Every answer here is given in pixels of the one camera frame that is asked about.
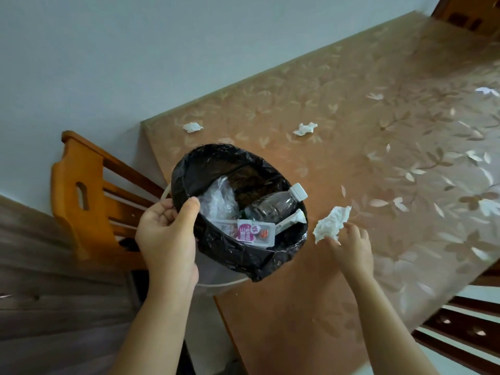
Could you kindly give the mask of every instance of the pink label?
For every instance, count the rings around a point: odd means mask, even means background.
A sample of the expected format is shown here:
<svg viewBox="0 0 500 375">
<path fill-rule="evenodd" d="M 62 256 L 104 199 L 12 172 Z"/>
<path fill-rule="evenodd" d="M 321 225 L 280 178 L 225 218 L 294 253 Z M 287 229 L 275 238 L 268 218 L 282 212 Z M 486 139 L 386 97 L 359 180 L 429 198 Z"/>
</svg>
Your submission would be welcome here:
<svg viewBox="0 0 500 375">
<path fill-rule="evenodd" d="M 251 232 L 251 226 L 249 223 L 241 224 L 238 227 L 238 240 L 243 242 L 252 242 L 253 234 Z"/>
</svg>

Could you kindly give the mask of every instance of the tissue paper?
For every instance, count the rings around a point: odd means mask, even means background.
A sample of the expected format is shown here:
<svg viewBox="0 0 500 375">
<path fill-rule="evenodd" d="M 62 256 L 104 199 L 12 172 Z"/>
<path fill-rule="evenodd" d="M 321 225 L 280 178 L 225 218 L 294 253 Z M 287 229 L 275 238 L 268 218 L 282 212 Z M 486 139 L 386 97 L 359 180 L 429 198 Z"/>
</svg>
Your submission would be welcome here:
<svg viewBox="0 0 500 375">
<path fill-rule="evenodd" d="M 297 134 L 297 135 L 304 135 L 306 133 L 312 133 L 315 127 L 317 127 L 317 123 L 314 123 L 314 122 L 309 122 L 309 125 L 304 125 L 303 123 L 301 123 L 298 126 L 298 130 L 295 130 L 295 132 L 293 132 L 293 133 Z"/>
<path fill-rule="evenodd" d="M 343 228 L 343 223 L 349 219 L 349 213 L 351 213 L 351 207 L 335 207 L 328 216 L 319 220 L 313 232 L 316 237 L 315 243 L 321 241 L 326 235 L 339 239 L 337 234 Z"/>
<path fill-rule="evenodd" d="M 188 133 L 194 133 L 197 132 L 198 130 L 203 129 L 203 126 L 200 126 L 199 123 L 197 122 L 190 122 L 183 125 L 183 129 Z"/>
</svg>

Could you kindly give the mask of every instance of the leaf pattern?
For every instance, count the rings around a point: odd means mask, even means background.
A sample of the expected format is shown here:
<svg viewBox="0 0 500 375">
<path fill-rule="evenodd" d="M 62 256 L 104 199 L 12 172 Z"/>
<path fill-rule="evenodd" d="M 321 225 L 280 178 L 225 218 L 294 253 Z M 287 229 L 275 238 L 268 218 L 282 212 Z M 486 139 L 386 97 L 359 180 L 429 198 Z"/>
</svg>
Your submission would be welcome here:
<svg viewBox="0 0 500 375">
<path fill-rule="evenodd" d="M 194 147 L 236 144 L 304 186 L 311 224 L 351 205 L 381 258 L 377 280 L 415 326 L 429 317 L 426 304 L 446 301 L 442 290 L 458 292 L 500 258 L 500 99 L 489 91 L 499 91 L 497 61 L 487 40 L 410 13 L 143 126 L 167 179 Z M 193 120 L 204 129 L 188 137 L 182 126 Z M 292 133 L 310 122 L 314 133 Z M 312 285 L 317 258 L 302 274 Z M 316 325 L 345 340 L 357 322 L 344 313 Z"/>
</svg>

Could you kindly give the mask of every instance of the floral pattern tablecloth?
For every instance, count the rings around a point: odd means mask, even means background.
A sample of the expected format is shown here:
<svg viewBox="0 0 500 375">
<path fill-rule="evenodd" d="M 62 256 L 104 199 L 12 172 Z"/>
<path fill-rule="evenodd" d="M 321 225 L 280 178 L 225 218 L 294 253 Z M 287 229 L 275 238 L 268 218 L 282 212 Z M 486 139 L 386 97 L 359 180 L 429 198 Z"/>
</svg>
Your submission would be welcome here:
<svg viewBox="0 0 500 375">
<path fill-rule="evenodd" d="M 415 328 L 500 257 L 497 91 L 498 43 L 410 13 L 143 126 L 167 180 L 197 145 L 232 143 L 302 184 L 310 232 L 351 205 Z M 310 232 L 290 264 L 218 297 L 250 373 L 350 373 L 366 359 L 352 294 Z"/>
</svg>

